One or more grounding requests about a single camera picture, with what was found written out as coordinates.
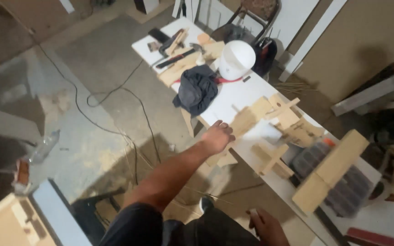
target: water bottle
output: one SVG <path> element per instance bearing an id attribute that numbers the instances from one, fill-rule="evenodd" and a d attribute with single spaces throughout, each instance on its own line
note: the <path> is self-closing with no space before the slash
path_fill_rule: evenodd
<path id="1" fill-rule="evenodd" d="M 33 153 L 30 155 L 30 164 L 40 164 L 51 152 L 52 148 L 56 145 L 60 138 L 60 130 L 54 131 L 51 135 L 44 137 Z"/>

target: dusty floor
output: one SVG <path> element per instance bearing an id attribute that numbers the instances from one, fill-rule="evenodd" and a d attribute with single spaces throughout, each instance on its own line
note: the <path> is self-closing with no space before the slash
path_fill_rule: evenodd
<path id="1" fill-rule="evenodd" d="M 58 145 L 43 164 L 32 167 L 31 177 L 34 185 L 47 177 L 54 178 L 69 202 L 118 187 L 130 191 L 135 179 L 143 179 L 150 166 L 158 163 L 142 105 L 134 96 L 118 90 L 101 106 L 91 108 L 86 104 L 91 93 L 112 90 L 137 67 L 141 58 L 130 47 L 133 42 L 146 36 L 151 28 L 173 20 L 172 8 L 168 8 L 139 24 L 125 14 L 128 7 L 128 3 L 118 1 L 41 44 L 63 75 L 74 82 L 77 94 L 37 46 L 0 66 L 0 110 L 35 121 L 44 134 L 61 129 Z M 278 73 L 278 69 L 271 72 L 271 83 L 276 83 Z M 10 102 L 1 99 L 6 91 L 19 85 L 24 85 L 24 94 Z M 161 160 L 174 154 L 170 145 L 175 145 L 175 152 L 179 152 L 195 141 L 189 136 L 180 111 L 172 106 L 174 92 L 159 82 L 145 62 L 124 87 L 143 102 Z M 80 114 L 74 100 L 76 95 L 78 106 L 94 123 L 118 134 L 99 129 Z M 104 96 L 96 94 L 90 103 L 96 104 Z M 342 137 L 349 129 L 332 114 L 331 103 L 326 103 L 320 92 L 286 96 L 299 97 L 300 108 L 336 137 Z M 132 138 L 137 152 L 121 133 Z M 187 185 L 219 196 L 222 200 L 217 200 L 216 206 L 243 226 L 248 225 L 245 210 L 260 206 L 281 221 L 291 245 L 309 245 L 315 237 L 240 159 L 238 164 L 223 168 L 202 165 Z M 200 196 L 184 188 L 167 207 L 164 219 L 186 222 L 197 218 L 200 210 L 195 204 Z M 109 220 L 115 214 L 105 202 L 97 208 Z"/>

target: white table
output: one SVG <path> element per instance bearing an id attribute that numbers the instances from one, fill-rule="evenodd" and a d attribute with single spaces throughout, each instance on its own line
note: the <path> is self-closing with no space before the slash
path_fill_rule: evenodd
<path id="1" fill-rule="evenodd" d="M 174 35 L 181 28 L 189 28 L 188 36 L 184 41 L 186 46 L 190 42 L 197 43 L 197 36 L 203 31 L 194 25 L 190 20 L 186 18 L 180 18 L 163 28 L 161 31 L 169 36 Z M 150 65 L 154 64 L 156 61 L 162 58 L 159 52 L 151 53 L 148 50 L 147 43 L 155 41 L 151 36 L 146 36 L 141 40 L 132 44 L 132 48 Z M 165 69 L 159 70 L 153 68 L 156 73 L 160 73 Z M 271 95 L 278 93 L 279 96 L 285 101 L 289 102 L 282 94 L 280 94 L 274 87 L 263 80 L 254 72 L 250 72 L 250 79 L 247 82 L 237 81 L 227 84 L 219 85 L 218 95 L 213 100 L 211 105 L 204 111 L 200 118 L 203 119 L 207 124 L 212 125 L 217 120 L 223 120 L 227 123 L 233 121 L 235 115 L 237 114 L 236 109 L 241 110 L 245 106 L 252 105 L 257 99 L 264 96 L 269 98 Z M 171 88 L 177 93 L 180 83 L 175 83 Z M 313 120 L 309 115 L 305 114 L 302 110 L 297 108 L 297 110 L 304 116 L 314 126 L 320 126 L 315 120 Z M 279 138 L 280 134 L 268 120 L 260 120 L 260 122 L 254 126 L 249 132 L 247 132 L 241 139 L 236 141 L 236 145 L 233 147 L 235 152 L 250 165 L 251 168 L 257 170 L 264 163 L 259 159 L 253 152 L 250 151 L 251 147 L 258 143 L 266 143 L 270 148 L 274 148 L 268 141 L 264 139 L 274 139 Z M 332 134 L 328 131 L 325 132 L 326 136 L 338 142 Z M 297 148 L 290 148 L 283 156 L 282 159 L 289 163 L 294 156 L 298 153 Z M 356 162 L 356 167 L 360 169 L 364 175 L 366 175 L 370 181 L 374 184 L 378 183 L 380 180 L 380 173 L 376 171 L 371 165 L 365 162 L 363 159 L 359 158 Z M 266 182 L 277 194 L 278 196 L 311 228 L 311 230 L 326 244 L 326 245 L 336 245 L 332 236 L 328 233 L 327 229 L 321 224 L 316 215 L 306 216 L 301 210 L 293 203 L 292 197 L 295 192 L 295 187 L 285 179 L 280 178 L 274 172 L 269 172 L 261 178 Z M 331 221 L 337 226 L 337 228 L 344 235 L 347 229 L 351 226 L 353 219 L 348 218 L 338 218 L 330 207 L 325 204 L 321 205 L 321 208 L 326 212 Z"/>

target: table leg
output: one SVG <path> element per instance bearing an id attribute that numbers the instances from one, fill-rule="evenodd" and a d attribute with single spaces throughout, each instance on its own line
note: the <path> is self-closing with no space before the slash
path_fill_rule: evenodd
<path id="1" fill-rule="evenodd" d="M 182 112 L 183 119 L 185 120 L 185 124 L 187 125 L 189 135 L 191 137 L 194 137 L 194 128 L 191 125 L 191 114 L 183 108 L 180 108 L 180 111 Z"/>

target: dark shorts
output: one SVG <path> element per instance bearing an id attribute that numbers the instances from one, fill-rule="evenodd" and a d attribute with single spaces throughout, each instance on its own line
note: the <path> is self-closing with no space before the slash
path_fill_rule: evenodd
<path id="1" fill-rule="evenodd" d="M 184 225 L 176 220 L 163 222 L 154 207 L 135 203 L 118 213 L 100 245 L 257 246 L 260 242 L 216 208 Z"/>

